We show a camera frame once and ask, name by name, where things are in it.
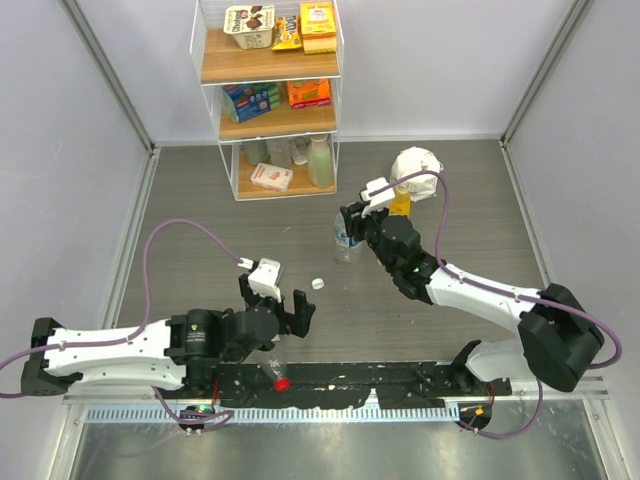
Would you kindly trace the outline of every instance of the blue box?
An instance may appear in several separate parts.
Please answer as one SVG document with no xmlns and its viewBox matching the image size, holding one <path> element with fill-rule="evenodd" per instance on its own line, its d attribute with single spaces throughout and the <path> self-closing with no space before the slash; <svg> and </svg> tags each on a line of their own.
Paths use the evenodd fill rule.
<svg viewBox="0 0 640 480">
<path fill-rule="evenodd" d="M 224 111 L 237 123 L 270 112 L 280 105 L 278 84 L 274 82 L 224 85 L 222 91 Z"/>
</svg>

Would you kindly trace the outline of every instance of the small white bottle cap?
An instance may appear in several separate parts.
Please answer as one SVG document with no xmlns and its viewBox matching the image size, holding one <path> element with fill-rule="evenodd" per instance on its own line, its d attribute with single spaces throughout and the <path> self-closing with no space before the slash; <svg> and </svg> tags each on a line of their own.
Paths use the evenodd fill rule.
<svg viewBox="0 0 640 480">
<path fill-rule="evenodd" d="M 314 290 L 320 290 L 322 287 L 324 287 L 324 280 L 322 280 L 321 278 L 315 278 L 311 280 L 311 287 Z"/>
</svg>

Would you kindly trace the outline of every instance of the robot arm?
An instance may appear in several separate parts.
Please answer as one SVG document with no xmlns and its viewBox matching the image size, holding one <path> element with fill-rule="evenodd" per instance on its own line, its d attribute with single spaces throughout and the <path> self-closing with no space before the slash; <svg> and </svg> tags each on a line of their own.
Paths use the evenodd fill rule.
<svg viewBox="0 0 640 480">
<path fill-rule="evenodd" d="M 464 310 L 516 336 L 494 344 L 471 342 L 455 362 L 483 382 L 535 376 L 557 390 L 572 391 L 602 347 L 602 334 L 578 316 L 518 298 L 543 298 L 583 310 L 571 292 L 555 284 L 544 291 L 504 285 L 446 262 L 445 271 L 422 249 L 420 234 L 407 217 L 389 216 L 393 191 L 375 193 L 386 185 L 384 178 L 369 182 L 360 193 L 361 201 L 341 208 L 347 235 L 367 242 L 407 298 Z M 477 288 L 460 277 L 514 296 Z"/>
<path fill-rule="evenodd" d="M 154 386 L 184 389 L 197 396 L 212 383 L 220 362 L 241 363 L 253 350 L 271 350 L 280 335 L 305 337 L 315 305 L 295 290 L 294 313 L 284 309 L 278 282 L 278 262 L 243 259 L 250 270 L 239 277 L 244 311 L 232 309 L 190 310 L 147 325 L 127 343 L 112 346 L 69 348 L 71 342 L 105 342 L 128 338 L 137 327 L 76 331 L 52 318 L 36 320 L 31 346 L 60 345 L 60 349 L 32 354 L 25 363 L 21 392 L 29 396 L 60 395 L 73 387 Z"/>
</svg>

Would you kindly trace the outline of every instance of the white paper bag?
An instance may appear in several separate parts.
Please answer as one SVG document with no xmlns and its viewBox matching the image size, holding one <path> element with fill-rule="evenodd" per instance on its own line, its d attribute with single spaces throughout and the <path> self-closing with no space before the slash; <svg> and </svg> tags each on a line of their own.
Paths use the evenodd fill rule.
<svg viewBox="0 0 640 480">
<path fill-rule="evenodd" d="M 391 182 L 421 170 L 431 170 L 440 173 L 444 169 L 433 152 L 419 147 L 407 148 L 400 152 L 391 167 Z M 411 200 L 417 202 L 423 198 L 436 194 L 438 179 L 433 175 L 420 175 L 407 180 L 405 185 L 411 193 Z"/>
</svg>

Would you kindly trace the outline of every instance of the shelf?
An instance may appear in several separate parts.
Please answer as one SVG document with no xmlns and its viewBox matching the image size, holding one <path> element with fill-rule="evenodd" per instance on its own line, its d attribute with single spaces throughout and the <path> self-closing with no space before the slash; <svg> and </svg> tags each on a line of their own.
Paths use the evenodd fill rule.
<svg viewBox="0 0 640 480">
<path fill-rule="evenodd" d="M 335 132 L 336 130 L 333 104 L 294 110 L 283 98 L 280 106 L 273 111 L 243 123 L 234 122 L 224 112 L 220 115 L 220 140 L 223 142 L 242 138 Z"/>
<path fill-rule="evenodd" d="M 255 170 L 254 165 L 249 165 L 244 152 L 240 152 L 238 168 L 238 200 L 256 200 L 260 198 L 290 197 L 295 195 L 318 195 L 322 193 L 334 193 L 336 191 L 335 181 L 328 188 L 318 188 L 311 181 L 307 174 L 306 165 L 291 165 L 293 170 L 293 180 L 286 192 L 269 190 L 258 187 L 251 183 L 251 174 Z"/>
<path fill-rule="evenodd" d="M 340 75 L 335 53 L 305 55 L 302 49 L 274 52 L 271 48 L 241 49 L 220 28 L 207 32 L 202 84 L 242 83 L 288 78 Z"/>
</svg>

